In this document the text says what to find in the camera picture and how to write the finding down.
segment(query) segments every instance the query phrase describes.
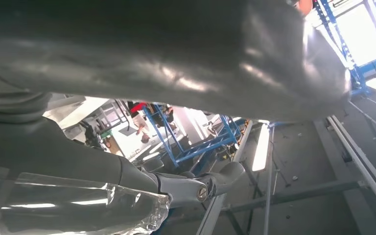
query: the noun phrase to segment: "gray metal beam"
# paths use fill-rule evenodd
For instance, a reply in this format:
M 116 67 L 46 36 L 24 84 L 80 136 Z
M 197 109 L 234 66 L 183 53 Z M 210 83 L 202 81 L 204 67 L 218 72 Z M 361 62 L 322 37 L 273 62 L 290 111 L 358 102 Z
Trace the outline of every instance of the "gray metal beam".
M 355 141 L 342 126 L 341 122 L 335 116 L 328 117 L 328 121 L 335 129 L 339 139 L 347 149 L 348 153 L 351 155 L 354 163 L 357 165 L 368 185 L 371 187 L 371 190 L 376 195 L 376 169 L 368 160 L 364 152 L 362 152 L 361 148 L 355 143 Z
M 275 136 L 275 127 L 273 126 L 271 130 L 272 141 L 270 143 L 270 148 L 267 153 L 267 164 L 268 164 L 268 176 L 267 176 L 267 190 L 266 190 L 266 208 L 264 211 L 264 226 L 263 235 L 269 234 L 269 219 L 270 219 L 270 199 L 272 196 L 272 177 L 273 177 L 273 144 Z
M 351 190 L 351 189 L 357 189 L 361 187 L 360 181 L 363 181 L 364 179 L 359 180 L 337 180 L 333 182 L 328 182 L 324 184 L 320 184 L 317 186 L 312 187 L 306 187 L 306 188 L 288 188 L 283 190 L 282 192 L 278 192 L 271 198 L 271 205 L 276 205 L 280 203 L 287 203 L 297 200 L 304 200 L 312 197 L 317 196 L 324 196 L 328 194 L 334 194 L 334 193 L 340 193 L 343 191 Z M 258 198 L 255 200 L 251 200 L 246 203 L 242 204 L 236 204 L 231 205 L 225 208 L 222 208 L 221 211 L 231 211 L 233 213 L 236 212 L 242 212 L 242 211 L 248 211 L 256 208 L 262 208 L 266 204 L 265 198 Z M 175 217 L 170 218 L 167 222 L 168 225 L 174 224 L 174 223 L 181 223 L 181 222 L 192 222 L 201 220 L 204 217 L 204 213 L 197 213 L 190 216 L 182 216 L 182 217 Z
M 247 138 L 249 137 L 250 130 L 252 129 L 253 121 L 249 121 L 249 124 L 244 131 L 243 136 L 240 139 L 240 146 L 238 147 L 237 152 L 234 154 L 233 162 L 238 162 L 240 160 L 241 155 L 244 151 L 244 146 L 246 145 Z M 201 221 L 201 225 L 197 230 L 197 235 L 211 235 L 212 231 L 214 230 L 215 224 L 217 219 L 220 215 L 221 208 L 223 207 L 224 200 L 226 198 L 226 194 L 222 194 L 220 196 L 214 197 L 211 199 L 210 206 L 208 206 L 205 215 L 203 216 L 203 220 Z
M 313 123 L 325 149 L 332 170 L 335 173 L 336 179 L 351 179 L 353 175 L 340 156 L 340 152 L 336 148 L 330 133 L 324 126 L 324 123 L 322 121 L 314 121 Z M 362 192 L 358 189 L 352 189 L 343 192 L 343 194 L 358 227 L 359 233 L 361 235 L 376 235 L 376 218 Z

